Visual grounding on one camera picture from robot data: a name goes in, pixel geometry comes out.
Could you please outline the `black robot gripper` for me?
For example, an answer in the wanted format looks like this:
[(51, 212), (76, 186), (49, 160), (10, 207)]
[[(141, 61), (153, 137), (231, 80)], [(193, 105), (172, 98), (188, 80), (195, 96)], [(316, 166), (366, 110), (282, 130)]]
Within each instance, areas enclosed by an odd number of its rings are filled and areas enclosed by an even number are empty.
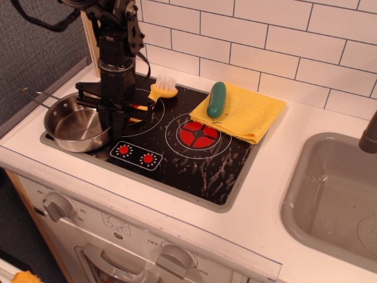
[(112, 126), (113, 139), (119, 140), (130, 118), (130, 104), (140, 103), (142, 106), (148, 106), (148, 117), (141, 118), (150, 121), (155, 103), (149, 100), (147, 95), (137, 93), (134, 60), (124, 61), (120, 65), (99, 60), (98, 66), (101, 71), (99, 82), (76, 83), (77, 103), (96, 109), (101, 128), (106, 130)]

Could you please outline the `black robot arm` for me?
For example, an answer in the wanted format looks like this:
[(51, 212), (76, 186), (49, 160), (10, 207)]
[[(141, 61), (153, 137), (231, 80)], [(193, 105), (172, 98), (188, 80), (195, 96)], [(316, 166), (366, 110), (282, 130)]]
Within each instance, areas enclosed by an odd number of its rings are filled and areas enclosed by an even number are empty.
[(136, 93), (135, 59), (144, 47), (135, 1), (64, 1), (84, 12), (99, 47), (98, 83), (76, 83), (77, 103), (96, 109), (101, 127), (113, 139), (123, 135), (131, 118), (151, 120), (154, 102)]

